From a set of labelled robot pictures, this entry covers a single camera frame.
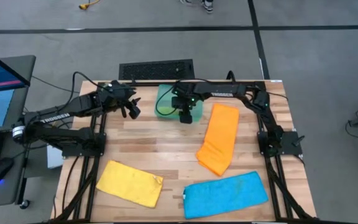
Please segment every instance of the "yellow cable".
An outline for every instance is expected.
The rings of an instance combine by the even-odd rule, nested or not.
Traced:
[[[80,4],[79,7],[80,7],[80,9],[82,9],[82,10],[87,10],[87,8],[88,8],[89,6],[91,6],[91,5],[93,5],[93,4],[96,4],[96,3],[98,3],[98,2],[100,2],[100,0],[96,0],[96,1],[94,1],[94,2],[87,3],[87,4]]]

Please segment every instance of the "towel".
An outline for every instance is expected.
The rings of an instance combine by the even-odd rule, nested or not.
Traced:
[[[154,208],[160,196],[162,177],[119,162],[109,161],[96,188],[139,205]]]
[[[221,176],[231,163],[238,123],[237,108],[214,104],[204,144],[196,157],[202,166],[218,176]]]
[[[185,218],[199,218],[243,209],[268,201],[256,171],[185,187]]]

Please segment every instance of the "green plastic container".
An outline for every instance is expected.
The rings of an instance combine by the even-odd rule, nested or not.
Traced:
[[[176,96],[172,93],[171,89],[171,85],[159,85],[158,86],[158,94],[157,94],[157,99],[155,100],[155,103],[157,103],[157,100],[167,91],[169,91],[167,94],[165,94],[165,96],[163,96],[163,98],[159,101],[157,108],[158,111],[163,113],[163,114],[168,114],[171,113],[174,108],[172,108],[172,97]],[[157,117],[159,118],[166,118],[166,119],[177,119],[179,120],[179,111],[180,110],[176,110],[174,113],[164,116],[161,115],[157,112],[157,110],[155,109],[154,106],[154,113],[155,115],[157,115]],[[192,110],[190,110],[191,116],[193,117],[193,122],[198,122],[200,121],[202,115],[203,115],[203,102],[202,101],[198,101],[196,106],[193,107]]]

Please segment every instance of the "orange towel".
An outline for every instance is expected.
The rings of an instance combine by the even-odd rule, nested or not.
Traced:
[[[239,123],[239,110],[215,104],[205,134],[204,144],[197,152],[198,162],[221,176],[231,163]]]

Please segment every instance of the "yellow towel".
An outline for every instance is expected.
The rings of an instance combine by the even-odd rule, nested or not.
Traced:
[[[196,153],[198,163],[221,176],[233,157],[239,123],[239,110],[214,104],[204,144]]]
[[[162,180],[162,177],[109,161],[96,188],[139,205],[154,208],[160,196]]]

